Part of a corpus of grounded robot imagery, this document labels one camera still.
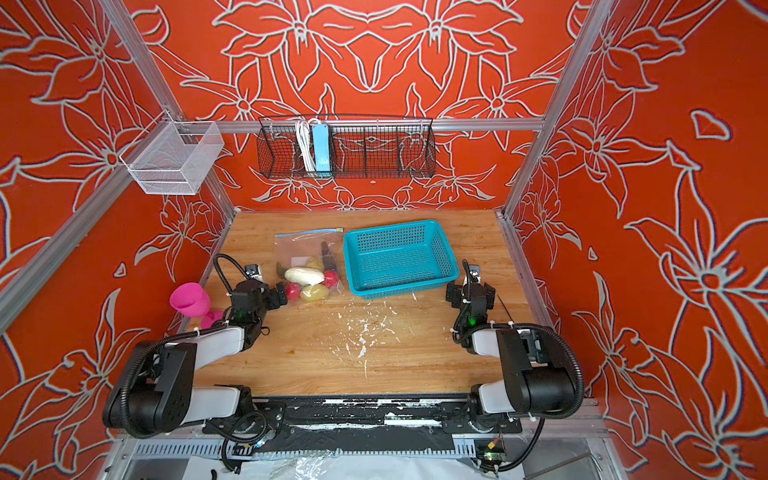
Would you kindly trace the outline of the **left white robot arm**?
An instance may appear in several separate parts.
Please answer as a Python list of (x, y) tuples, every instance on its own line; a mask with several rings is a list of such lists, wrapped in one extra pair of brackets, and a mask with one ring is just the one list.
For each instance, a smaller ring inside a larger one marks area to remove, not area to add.
[(155, 341), (142, 341), (132, 350), (108, 395), (102, 422), (137, 439), (204, 424), (216, 434), (236, 440), (236, 434), (256, 421), (267, 425), (253, 404), (248, 387), (198, 387), (195, 375), (203, 367), (250, 349), (268, 333), (268, 312), (288, 303), (284, 283), (264, 282), (257, 265), (242, 266), (226, 254), (213, 259), (230, 305), (222, 312), (198, 283), (177, 287), (169, 303), (178, 313), (198, 318), (199, 328)]

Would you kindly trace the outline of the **black screwdriver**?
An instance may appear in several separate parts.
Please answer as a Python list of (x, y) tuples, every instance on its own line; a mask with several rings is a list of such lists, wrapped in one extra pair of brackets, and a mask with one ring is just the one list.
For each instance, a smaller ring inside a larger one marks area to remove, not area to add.
[(501, 298), (500, 295), (497, 295), (497, 302), (501, 304), (504, 312), (506, 313), (506, 315), (508, 317), (508, 322), (507, 323), (510, 325), (510, 327), (514, 327), (514, 323), (515, 323), (514, 319), (513, 319), (511, 313), (509, 312), (506, 304), (504, 303), (504, 301), (503, 301), (503, 299)]

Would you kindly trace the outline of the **red apple front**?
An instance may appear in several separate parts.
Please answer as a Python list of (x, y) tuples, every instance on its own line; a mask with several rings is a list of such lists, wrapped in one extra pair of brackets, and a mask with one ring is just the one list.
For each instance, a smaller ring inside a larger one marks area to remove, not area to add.
[(334, 270), (326, 270), (324, 272), (324, 281), (323, 284), (329, 288), (333, 289), (335, 288), (339, 283), (339, 276), (338, 273)]

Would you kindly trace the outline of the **teal plastic basket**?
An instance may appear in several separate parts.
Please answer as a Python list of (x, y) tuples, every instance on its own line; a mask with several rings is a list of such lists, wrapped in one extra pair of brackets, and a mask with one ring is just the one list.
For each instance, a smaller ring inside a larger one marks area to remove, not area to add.
[(348, 231), (343, 257), (350, 291), (366, 300), (440, 288), (459, 276), (451, 244), (435, 220)]

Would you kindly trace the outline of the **pink plastic cup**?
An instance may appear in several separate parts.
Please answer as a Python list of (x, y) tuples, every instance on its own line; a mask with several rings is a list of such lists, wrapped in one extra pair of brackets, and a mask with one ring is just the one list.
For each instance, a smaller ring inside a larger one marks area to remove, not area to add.
[(195, 282), (178, 286), (170, 295), (169, 304), (177, 313), (185, 317), (198, 318), (201, 329), (212, 327), (224, 316), (222, 311), (212, 309), (210, 296), (199, 283)]

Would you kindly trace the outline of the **clear zip top bag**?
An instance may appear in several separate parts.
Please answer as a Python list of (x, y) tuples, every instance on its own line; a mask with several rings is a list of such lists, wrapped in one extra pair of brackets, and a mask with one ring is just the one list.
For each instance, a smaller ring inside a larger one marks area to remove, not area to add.
[(289, 302), (316, 303), (345, 291), (342, 228), (274, 236), (276, 273)]

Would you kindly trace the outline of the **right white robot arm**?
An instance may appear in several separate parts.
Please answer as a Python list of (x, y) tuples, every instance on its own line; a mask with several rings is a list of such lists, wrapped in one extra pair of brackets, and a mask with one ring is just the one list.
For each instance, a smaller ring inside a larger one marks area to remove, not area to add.
[(452, 340), (467, 352), (500, 362), (500, 380), (472, 387), (475, 415), (519, 414), (563, 419), (582, 406), (585, 383), (567, 342), (552, 328), (490, 318), (501, 302), (481, 280), (480, 269), (462, 262), (464, 280), (446, 285), (446, 300), (458, 310)]

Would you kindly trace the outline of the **yellow potato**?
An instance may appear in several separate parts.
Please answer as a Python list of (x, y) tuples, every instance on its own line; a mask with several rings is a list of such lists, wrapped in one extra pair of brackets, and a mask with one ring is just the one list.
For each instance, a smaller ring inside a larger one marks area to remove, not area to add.
[(321, 301), (329, 295), (330, 289), (322, 283), (304, 286), (300, 291), (300, 299), (304, 302)]

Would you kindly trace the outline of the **yellow-green pear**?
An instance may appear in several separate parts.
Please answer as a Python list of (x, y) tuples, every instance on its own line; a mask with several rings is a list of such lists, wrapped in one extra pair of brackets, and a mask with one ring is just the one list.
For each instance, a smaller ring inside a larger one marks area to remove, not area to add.
[(325, 265), (324, 262), (317, 257), (311, 257), (305, 264), (306, 268), (315, 269), (321, 272), (325, 271)]

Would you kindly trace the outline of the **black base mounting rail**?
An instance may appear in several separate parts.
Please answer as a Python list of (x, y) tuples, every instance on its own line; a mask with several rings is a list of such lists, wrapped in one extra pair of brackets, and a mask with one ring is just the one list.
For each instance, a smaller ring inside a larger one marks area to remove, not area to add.
[(280, 432), (403, 427), (448, 434), (519, 434), (521, 422), (510, 414), (483, 414), (468, 393), (330, 396), (256, 396), (262, 416), (246, 424), (257, 432), (267, 423)]

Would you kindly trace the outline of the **light blue box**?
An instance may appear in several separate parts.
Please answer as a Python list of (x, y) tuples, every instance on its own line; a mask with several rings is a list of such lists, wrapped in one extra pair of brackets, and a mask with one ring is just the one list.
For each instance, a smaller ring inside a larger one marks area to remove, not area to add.
[(315, 157), (315, 171), (319, 176), (331, 175), (330, 134), (325, 124), (315, 124), (312, 127), (312, 138)]

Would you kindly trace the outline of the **red apple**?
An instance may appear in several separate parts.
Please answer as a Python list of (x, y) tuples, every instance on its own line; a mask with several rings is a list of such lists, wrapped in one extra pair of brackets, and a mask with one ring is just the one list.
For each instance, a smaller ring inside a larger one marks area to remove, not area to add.
[(329, 288), (333, 289), (335, 288), (339, 283), (339, 276), (338, 273), (334, 270), (326, 270), (324, 272), (324, 281), (323, 284)]
[(285, 285), (286, 298), (289, 301), (298, 300), (301, 296), (302, 286), (298, 283), (289, 282)]

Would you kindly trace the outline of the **clear plastic wall bin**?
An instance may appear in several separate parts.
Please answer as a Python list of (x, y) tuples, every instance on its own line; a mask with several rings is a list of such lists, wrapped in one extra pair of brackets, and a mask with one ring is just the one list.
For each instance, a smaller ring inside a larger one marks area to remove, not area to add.
[(184, 133), (175, 122), (161, 122), (121, 162), (146, 194), (195, 195), (224, 148), (215, 122), (201, 128)]

